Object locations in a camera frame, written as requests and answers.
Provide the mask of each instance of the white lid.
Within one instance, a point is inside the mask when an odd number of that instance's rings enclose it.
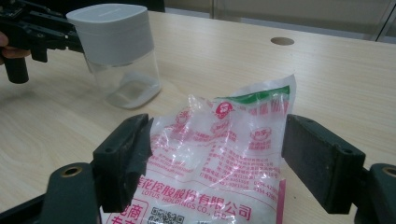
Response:
[[[154,49],[146,7],[102,4],[71,11],[66,17],[76,26],[91,62],[123,65]]]

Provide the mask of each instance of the light wood grain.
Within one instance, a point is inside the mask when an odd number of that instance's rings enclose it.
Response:
[[[92,152],[124,119],[157,117],[188,94],[208,99],[251,83],[297,79],[294,113],[309,117],[367,154],[365,167],[396,163],[396,46],[150,12],[163,89],[136,110],[102,101],[83,55],[49,50],[27,58],[30,81],[0,74],[0,212],[45,192],[50,174]],[[290,46],[271,43],[284,36]],[[284,223],[352,223],[327,215],[292,170],[285,173]]]

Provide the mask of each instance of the clear plastic bag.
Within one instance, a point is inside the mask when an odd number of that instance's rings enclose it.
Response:
[[[290,76],[211,101],[191,95],[177,114],[156,118],[146,176],[131,205],[103,222],[276,223],[295,91]]]

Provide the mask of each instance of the green stripe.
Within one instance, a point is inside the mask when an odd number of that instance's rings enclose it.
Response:
[[[226,99],[226,100],[237,102],[239,104],[249,105],[249,104],[255,103],[257,101],[272,97],[274,94],[277,94],[277,93],[285,93],[285,94],[289,95],[290,94],[290,86],[273,89],[273,90],[269,90],[269,91],[259,91],[259,92],[254,92],[251,94],[235,96],[235,97],[219,97],[217,99]]]

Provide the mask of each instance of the container lid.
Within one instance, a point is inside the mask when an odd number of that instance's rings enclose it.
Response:
[[[126,4],[101,4],[84,7],[66,14],[68,21],[81,32],[113,34],[149,21],[146,7]]]

